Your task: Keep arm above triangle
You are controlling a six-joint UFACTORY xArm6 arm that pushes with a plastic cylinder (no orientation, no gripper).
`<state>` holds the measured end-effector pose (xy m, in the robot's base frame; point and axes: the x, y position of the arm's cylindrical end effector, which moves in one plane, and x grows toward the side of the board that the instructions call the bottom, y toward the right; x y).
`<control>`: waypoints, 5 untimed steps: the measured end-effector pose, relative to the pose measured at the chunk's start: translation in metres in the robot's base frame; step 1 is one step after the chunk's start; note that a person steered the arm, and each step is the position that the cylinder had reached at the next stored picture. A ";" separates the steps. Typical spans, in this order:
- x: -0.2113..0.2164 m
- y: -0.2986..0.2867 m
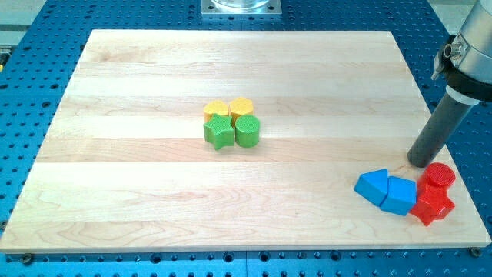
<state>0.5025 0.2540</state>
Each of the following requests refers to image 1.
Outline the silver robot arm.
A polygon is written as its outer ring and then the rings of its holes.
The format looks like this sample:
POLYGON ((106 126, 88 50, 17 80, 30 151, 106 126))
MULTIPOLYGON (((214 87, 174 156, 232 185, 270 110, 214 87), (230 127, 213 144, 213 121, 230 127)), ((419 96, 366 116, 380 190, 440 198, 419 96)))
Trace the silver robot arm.
POLYGON ((477 1, 460 31, 441 46, 431 78, 441 75, 453 100, 465 105, 491 100, 491 0, 477 1))

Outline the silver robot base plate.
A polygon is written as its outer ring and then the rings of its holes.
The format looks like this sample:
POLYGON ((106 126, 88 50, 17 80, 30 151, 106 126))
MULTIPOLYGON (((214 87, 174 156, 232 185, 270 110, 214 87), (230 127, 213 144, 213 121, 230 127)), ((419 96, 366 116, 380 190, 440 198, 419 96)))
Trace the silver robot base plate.
POLYGON ((209 17, 282 15, 281 0, 200 0, 200 6, 209 17))

